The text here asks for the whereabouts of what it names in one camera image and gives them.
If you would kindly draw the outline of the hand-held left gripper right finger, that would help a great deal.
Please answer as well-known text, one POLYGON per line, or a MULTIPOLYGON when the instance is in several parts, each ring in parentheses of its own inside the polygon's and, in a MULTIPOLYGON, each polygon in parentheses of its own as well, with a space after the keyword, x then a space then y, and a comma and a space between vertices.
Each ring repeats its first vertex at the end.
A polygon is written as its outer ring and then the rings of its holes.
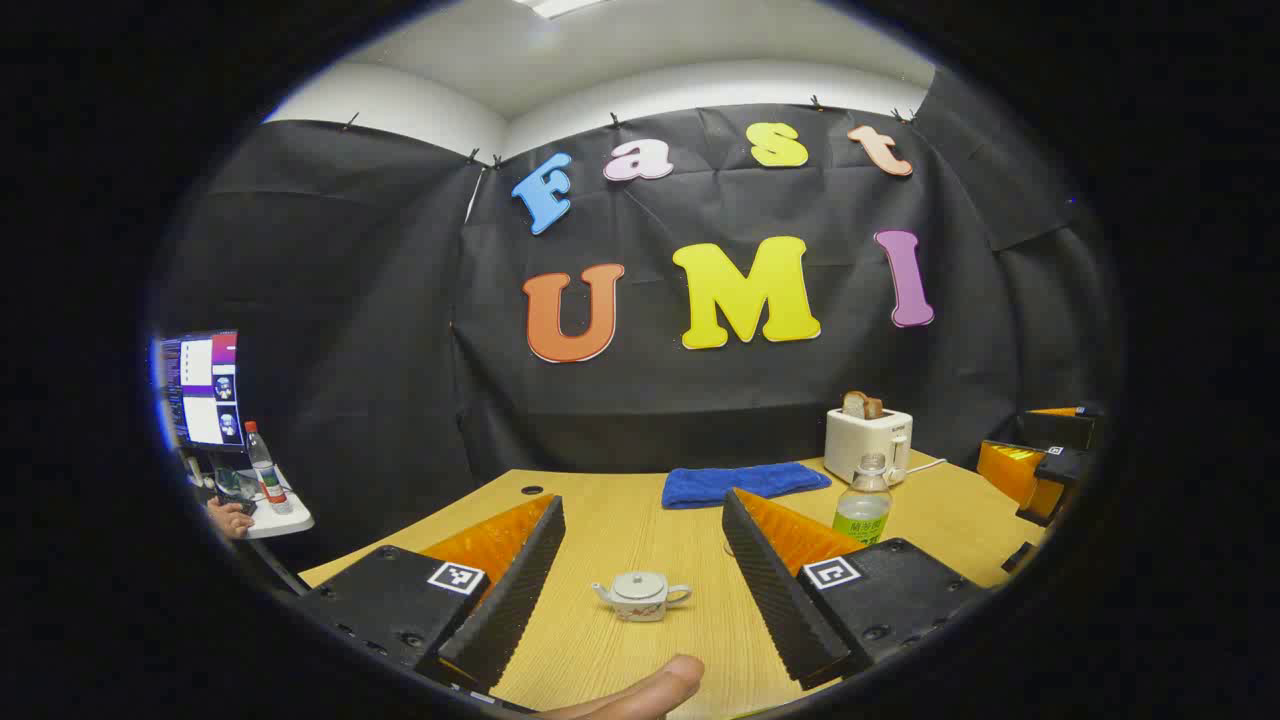
POLYGON ((989 592, 902 538, 863 544, 741 488, 724 538, 791 679, 812 689, 919 644, 989 592))

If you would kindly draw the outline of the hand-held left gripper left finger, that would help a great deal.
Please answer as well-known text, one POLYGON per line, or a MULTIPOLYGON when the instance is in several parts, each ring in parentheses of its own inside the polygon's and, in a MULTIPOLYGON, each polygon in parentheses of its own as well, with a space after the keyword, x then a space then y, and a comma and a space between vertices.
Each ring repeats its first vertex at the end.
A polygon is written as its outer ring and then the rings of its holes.
POLYGON ((297 600, 356 650, 465 691, 502 679, 564 538, 543 495, 425 550, 383 544, 297 600))

